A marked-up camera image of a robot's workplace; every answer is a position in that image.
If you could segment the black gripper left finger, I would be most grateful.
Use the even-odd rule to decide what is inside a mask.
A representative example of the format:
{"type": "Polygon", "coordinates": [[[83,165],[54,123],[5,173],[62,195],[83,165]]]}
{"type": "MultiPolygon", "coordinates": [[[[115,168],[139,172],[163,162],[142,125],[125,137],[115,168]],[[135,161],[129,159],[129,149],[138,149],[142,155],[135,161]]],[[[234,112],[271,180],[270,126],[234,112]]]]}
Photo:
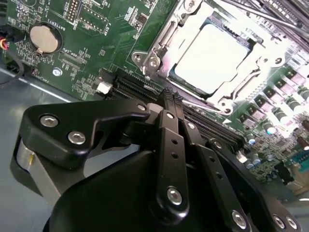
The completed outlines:
{"type": "Polygon", "coordinates": [[[23,116],[10,169],[53,207],[72,186],[134,154],[155,161],[152,212],[182,219],[189,210],[184,137],[173,93],[138,99],[35,105],[23,116]]]}

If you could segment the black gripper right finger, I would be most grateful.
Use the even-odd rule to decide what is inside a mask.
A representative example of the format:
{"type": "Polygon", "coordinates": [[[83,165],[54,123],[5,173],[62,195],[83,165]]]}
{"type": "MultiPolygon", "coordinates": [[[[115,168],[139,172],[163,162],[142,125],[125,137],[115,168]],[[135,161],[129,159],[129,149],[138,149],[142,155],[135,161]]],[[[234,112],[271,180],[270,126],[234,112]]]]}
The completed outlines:
{"type": "Polygon", "coordinates": [[[215,138],[204,142],[196,126],[185,119],[183,98],[173,95],[184,137],[205,172],[224,232],[300,232],[295,217],[260,184],[236,156],[215,138]]]}

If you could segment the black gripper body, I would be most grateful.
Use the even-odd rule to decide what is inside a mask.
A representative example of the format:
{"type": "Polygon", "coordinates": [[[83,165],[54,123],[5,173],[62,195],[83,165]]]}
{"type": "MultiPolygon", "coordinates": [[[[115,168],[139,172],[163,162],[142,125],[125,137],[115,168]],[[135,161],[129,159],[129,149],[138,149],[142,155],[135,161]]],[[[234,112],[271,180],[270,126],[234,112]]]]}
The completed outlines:
{"type": "Polygon", "coordinates": [[[51,232],[225,232],[223,218],[202,172],[187,166],[190,209],[177,225],[152,212],[155,161],[134,153],[70,187],[49,218],[51,232]]]}

